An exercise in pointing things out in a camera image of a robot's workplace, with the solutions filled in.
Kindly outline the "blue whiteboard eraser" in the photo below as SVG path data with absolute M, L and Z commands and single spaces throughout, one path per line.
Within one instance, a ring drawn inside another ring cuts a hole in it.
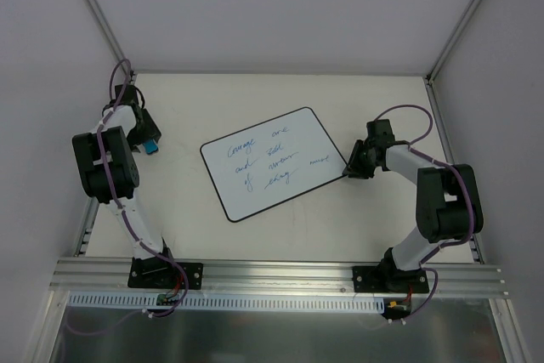
M 144 151 L 147 155 L 153 155 L 159 151 L 159 147 L 155 140 L 149 139 L 145 141 L 143 144 Z

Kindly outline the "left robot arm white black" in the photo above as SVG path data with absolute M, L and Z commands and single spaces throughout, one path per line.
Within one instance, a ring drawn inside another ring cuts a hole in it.
M 185 289 L 184 276 L 158 228 L 145 216 L 139 199 L 139 170 L 133 153 L 158 151 L 161 131 L 134 85 L 115 86 L 114 96 L 91 131 L 71 142 L 87 196 L 115 216 L 133 249 L 128 285 L 132 288 Z

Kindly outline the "white whiteboard black frame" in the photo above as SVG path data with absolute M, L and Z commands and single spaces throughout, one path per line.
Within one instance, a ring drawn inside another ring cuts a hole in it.
M 231 223 L 339 180 L 347 165 L 308 106 L 209 141 L 200 153 Z

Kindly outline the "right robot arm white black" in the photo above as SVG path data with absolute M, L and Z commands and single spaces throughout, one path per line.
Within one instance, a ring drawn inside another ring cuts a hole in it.
M 397 173 L 416 186 L 416 226 L 390 247 L 372 267 L 352 269 L 357 293 L 427 293 L 424 265 L 447 247 L 469 241 L 483 228 L 483 212 L 473 168 L 437 161 L 397 140 L 390 122 L 366 125 L 367 136 L 355 142 L 343 175 L 371 179 L 376 169 Z

